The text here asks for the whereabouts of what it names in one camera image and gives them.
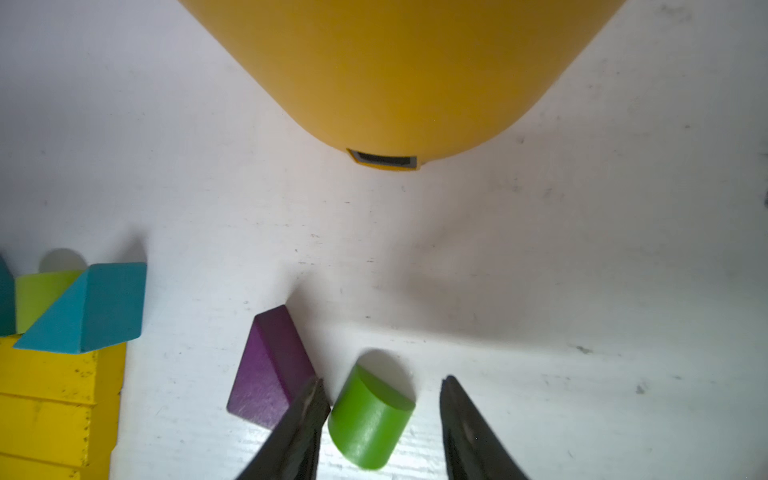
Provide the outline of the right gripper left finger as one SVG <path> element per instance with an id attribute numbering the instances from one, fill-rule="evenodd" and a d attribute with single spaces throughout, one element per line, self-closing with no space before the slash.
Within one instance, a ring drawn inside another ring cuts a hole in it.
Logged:
<path id="1" fill-rule="evenodd" d="M 314 480 L 330 411 L 323 380 L 311 378 L 236 479 Z"/>

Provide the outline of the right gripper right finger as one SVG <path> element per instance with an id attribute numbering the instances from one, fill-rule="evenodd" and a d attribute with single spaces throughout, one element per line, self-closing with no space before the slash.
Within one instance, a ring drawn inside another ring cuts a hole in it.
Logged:
<path id="1" fill-rule="evenodd" d="M 442 381 L 439 407 L 449 479 L 529 479 L 455 376 Z"/>

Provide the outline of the purple triangle block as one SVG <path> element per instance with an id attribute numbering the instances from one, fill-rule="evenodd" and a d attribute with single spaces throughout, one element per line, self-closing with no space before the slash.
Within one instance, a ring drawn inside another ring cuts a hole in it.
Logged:
<path id="1" fill-rule="evenodd" d="M 315 376 L 289 310 L 281 305 L 254 317 L 226 409 L 273 429 Z"/>

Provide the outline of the green cube block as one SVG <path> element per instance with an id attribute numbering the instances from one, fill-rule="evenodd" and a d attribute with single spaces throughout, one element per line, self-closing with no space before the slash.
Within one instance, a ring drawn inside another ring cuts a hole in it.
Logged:
<path id="1" fill-rule="evenodd" d="M 389 461 L 415 402 L 362 365 L 355 365 L 328 418 L 330 437 L 341 454 L 364 470 Z"/>

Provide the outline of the long yellow rectangle block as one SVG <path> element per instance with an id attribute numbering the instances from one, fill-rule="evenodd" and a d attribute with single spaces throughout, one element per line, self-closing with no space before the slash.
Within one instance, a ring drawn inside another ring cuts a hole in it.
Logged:
<path id="1" fill-rule="evenodd" d="M 17 349 L 19 339 L 1 339 L 3 394 L 95 405 L 120 393 L 126 344 L 70 355 Z"/>

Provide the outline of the teal triangle block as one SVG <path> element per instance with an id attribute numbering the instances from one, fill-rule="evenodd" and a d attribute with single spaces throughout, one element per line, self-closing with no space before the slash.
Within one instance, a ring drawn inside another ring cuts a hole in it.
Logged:
<path id="1" fill-rule="evenodd" d="M 15 279 L 3 258 L 0 259 L 0 336 L 16 333 Z"/>
<path id="2" fill-rule="evenodd" d="M 16 342 L 22 350 L 79 355 L 140 337 L 144 262 L 93 264 Z"/>

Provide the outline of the light green cylinder block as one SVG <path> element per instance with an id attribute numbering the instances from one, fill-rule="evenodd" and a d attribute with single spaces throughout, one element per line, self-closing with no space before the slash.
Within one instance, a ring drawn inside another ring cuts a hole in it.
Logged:
<path id="1" fill-rule="evenodd" d="M 82 270 L 65 270 L 16 278 L 16 333 L 25 333 L 82 273 Z"/>

